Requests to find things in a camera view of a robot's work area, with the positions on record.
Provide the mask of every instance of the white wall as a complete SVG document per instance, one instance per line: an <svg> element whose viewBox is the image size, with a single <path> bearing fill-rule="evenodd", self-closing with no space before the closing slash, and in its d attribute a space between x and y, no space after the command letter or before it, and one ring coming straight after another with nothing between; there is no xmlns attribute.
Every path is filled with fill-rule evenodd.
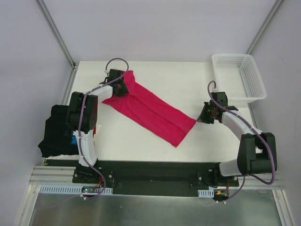
<svg viewBox="0 0 301 226"><path fill-rule="evenodd" d="M244 53L275 0L45 0L75 61Z"/></svg>
<svg viewBox="0 0 301 226"><path fill-rule="evenodd" d="M253 104L256 122L274 133L277 159L297 225L301 223L301 1L287 0L254 58L267 98Z"/></svg>
<svg viewBox="0 0 301 226"><path fill-rule="evenodd" d="M0 225L12 226L71 68L35 1L1 1L0 21Z"/></svg>

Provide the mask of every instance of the red fabric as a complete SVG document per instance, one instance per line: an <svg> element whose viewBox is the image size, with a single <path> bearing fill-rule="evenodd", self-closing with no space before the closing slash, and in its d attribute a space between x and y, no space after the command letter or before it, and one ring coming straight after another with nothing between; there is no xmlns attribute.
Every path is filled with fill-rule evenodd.
<svg viewBox="0 0 301 226"><path fill-rule="evenodd" d="M119 98L113 96L104 100L103 103L112 106L118 112L177 147L196 120L136 83L133 71L125 75L124 81L129 94Z"/></svg>

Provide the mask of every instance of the wire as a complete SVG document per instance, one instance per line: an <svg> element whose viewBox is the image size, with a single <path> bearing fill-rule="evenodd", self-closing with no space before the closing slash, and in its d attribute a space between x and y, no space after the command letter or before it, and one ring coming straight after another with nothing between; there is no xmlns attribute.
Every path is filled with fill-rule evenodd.
<svg viewBox="0 0 301 226"><path fill-rule="evenodd" d="M202 178L202 181L207 186L210 186L210 187L213 187L213 188L218 188L218 185L212 185L212 184L208 183L207 181L205 181L203 178Z"/></svg>
<svg viewBox="0 0 301 226"><path fill-rule="evenodd" d="M241 184L240 188L234 193L234 195L230 196L228 199L224 200L223 202L219 201L218 203L226 203L228 200L233 199L241 191L241 189L243 189L245 182L246 182L246 177L244 176L243 183Z"/></svg>
<svg viewBox="0 0 301 226"><path fill-rule="evenodd" d="M38 202L38 205L41 206L41 207L43 207L44 209L52 209L52 208L57 207L57 206L59 206L59 205L65 203L65 202L67 202L67 201L69 201L70 199L73 199L73 198L75 198L75 197L80 197L80 195L79 195L79 194L73 195L73 196L69 197L68 199L65 199L64 201L59 202L59 203L54 204L54 205L51 205L51 206L44 206L44 205L42 205L42 204L40 203L40 201Z"/></svg>
<svg viewBox="0 0 301 226"><path fill-rule="evenodd" d="M102 184L102 178L99 177L98 185L96 185L94 188L99 188L101 184Z"/></svg>
<svg viewBox="0 0 301 226"><path fill-rule="evenodd" d="M230 182L227 180L227 187L226 187L226 189L225 190L221 190L220 192L227 192L227 193L229 193L229 191L228 191L229 187L230 187Z"/></svg>
<svg viewBox="0 0 301 226"><path fill-rule="evenodd" d="M216 102L216 100L214 100L214 98L212 97L212 94L210 92L210 85L211 85L211 83L214 83L214 88L216 88L216 82L215 81L211 81L211 82L209 82L209 84L207 86L207 91L208 91L208 94L209 94L211 100L215 103L215 105L218 108L220 108L220 109L222 109L222 110L224 110L226 112L229 112L230 114L238 117L241 121L243 121L247 125L247 127L249 127L249 129L262 141L262 143L264 144L264 146L266 147L266 149L268 151L269 159L271 161L271 167L272 167L272 178L271 178L271 180L269 182L267 182L267 181L261 179L260 177L258 177L256 175L251 175L251 176L254 177L254 178L256 178L256 179L258 179L259 181L263 182L264 184L267 184L267 185L273 184L274 181L275 181L275 164L274 164L273 154L272 154L272 151L271 151L268 143L260 136L260 134L256 130L254 130L253 126L251 126L243 117L241 117L240 115L238 115L238 114L236 114L236 113L234 113L234 112L232 112L232 111L224 108L223 106L221 106L220 104L218 104Z"/></svg>
<svg viewBox="0 0 301 226"><path fill-rule="evenodd" d="M100 196L100 194L101 194L102 192L104 192L104 190L105 190L105 188L106 188L106 182L105 182L105 178L104 178L103 174L102 174L101 172L99 172L97 169L95 169L95 168L87 161L87 159L85 158L85 156L84 156L84 154L83 154L82 147L81 147L81 132L80 132L80 129L81 129L81 124L82 124L82 120L83 120L83 114L84 114L84 109L85 109L85 103L86 103L86 98L87 98L87 96L88 96L90 93L92 93L92 92L94 92L94 91L96 91L96 90L98 90L98 89L100 89L100 88L102 88L102 87L104 87L104 86L110 85L111 83L113 83L113 82L115 82L115 81L117 81L117 80L123 78L123 77L127 74L127 72L128 72L129 65L128 65L127 61L125 61L125 60L122 59L122 58L113 58L112 60L110 60L110 61L107 63L107 65L106 65L106 67L105 67L105 70L108 69L108 65L109 65L113 60L122 60L123 62L125 62L126 65L127 65L127 70L126 70L120 77L118 77L118 78L116 78L116 79L114 79L114 80L112 80L112 81L110 81L110 82L107 82L106 84L103 84L102 86L98 86L98 87L92 89L91 91L87 92L87 93L84 95L83 103L82 103L81 111L80 111L79 128L78 128L78 131L79 131L79 152L80 152L80 155L83 156L83 160L85 161L85 163L86 163L89 167L91 167L95 172L97 172L97 173L101 176L101 178L103 179L103 188L102 188L102 190L101 190L99 193L97 193L95 196L93 196L93 197L86 197L87 199L94 199L94 198Z"/></svg>

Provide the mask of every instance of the laundry basket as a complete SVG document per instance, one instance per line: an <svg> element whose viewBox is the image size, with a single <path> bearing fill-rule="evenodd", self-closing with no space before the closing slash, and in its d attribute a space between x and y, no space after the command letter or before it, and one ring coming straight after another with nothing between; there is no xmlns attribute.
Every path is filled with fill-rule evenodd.
<svg viewBox="0 0 301 226"><path fill-rule="evenodd" d="M216 88L226 92L231 103L251 103L267 96L261 76L248 54L214 54L212 56Z"/></svg>

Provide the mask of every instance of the white tabletop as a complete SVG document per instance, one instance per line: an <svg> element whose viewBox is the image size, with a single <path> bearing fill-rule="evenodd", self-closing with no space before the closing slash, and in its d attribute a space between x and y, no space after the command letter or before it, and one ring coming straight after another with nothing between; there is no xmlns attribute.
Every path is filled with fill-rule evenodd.
<svg viewBox="0 0 301 226"><path fill-rule="evenodd" d="M72 91L87 92L104 80L106 61L81 61ZM209 101L207 85L213 80L212 63L128 62L136 82L156 96L196 119ZM109 68L125 70L123 62ZM251 123L247 105L239 107ZM199 123L175 148L136 122L99 103L98 121L102 124L94 137L99 160L217 162L237 158L239 140L218 121Z"/></svg>

